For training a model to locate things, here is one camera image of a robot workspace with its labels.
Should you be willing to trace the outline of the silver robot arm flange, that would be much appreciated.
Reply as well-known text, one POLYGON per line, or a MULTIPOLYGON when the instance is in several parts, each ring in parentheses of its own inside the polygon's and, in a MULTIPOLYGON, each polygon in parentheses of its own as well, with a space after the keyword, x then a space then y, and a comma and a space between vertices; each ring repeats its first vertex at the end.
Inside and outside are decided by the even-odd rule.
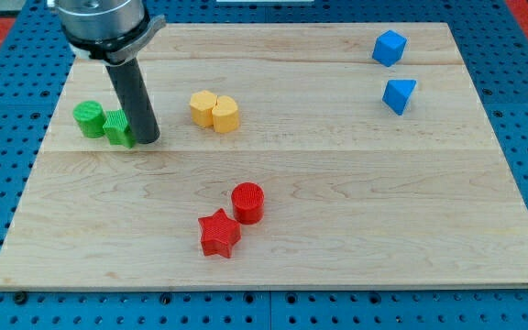
POLYGON ((75 56, 121 66, 136 58, 166 26, 142 0, 48 0, 75 56))

